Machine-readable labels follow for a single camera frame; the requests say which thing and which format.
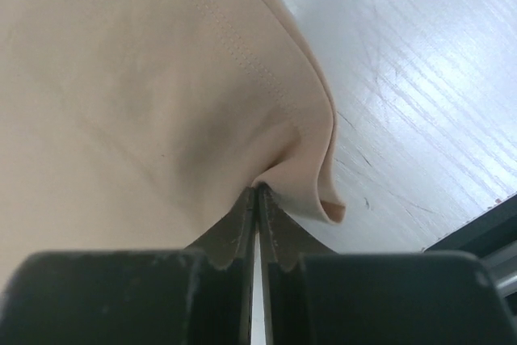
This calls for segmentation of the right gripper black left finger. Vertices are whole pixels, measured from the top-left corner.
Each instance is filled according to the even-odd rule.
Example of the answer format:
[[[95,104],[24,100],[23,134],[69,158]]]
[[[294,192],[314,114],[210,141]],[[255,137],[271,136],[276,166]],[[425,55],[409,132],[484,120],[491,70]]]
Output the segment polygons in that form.
[[[1,294],[4,344],[248,344],[255,192],[181,250],[47,250]]]

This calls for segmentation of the beige t-shirt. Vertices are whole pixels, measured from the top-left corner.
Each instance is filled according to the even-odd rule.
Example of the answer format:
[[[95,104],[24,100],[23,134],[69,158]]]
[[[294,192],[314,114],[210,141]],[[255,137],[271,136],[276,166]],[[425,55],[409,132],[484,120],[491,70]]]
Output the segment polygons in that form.
[[[1,281],[190,244],[246,187],[338,223],[336,113],[281,0],[1,0]]]

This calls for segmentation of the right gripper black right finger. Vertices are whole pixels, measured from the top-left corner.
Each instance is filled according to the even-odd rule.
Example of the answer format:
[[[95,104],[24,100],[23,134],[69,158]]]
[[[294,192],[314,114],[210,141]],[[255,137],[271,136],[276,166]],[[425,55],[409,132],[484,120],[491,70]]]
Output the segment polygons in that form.
[[[510,344],[511,311],[460,250],[339,254],[257,191],[269,344]]]

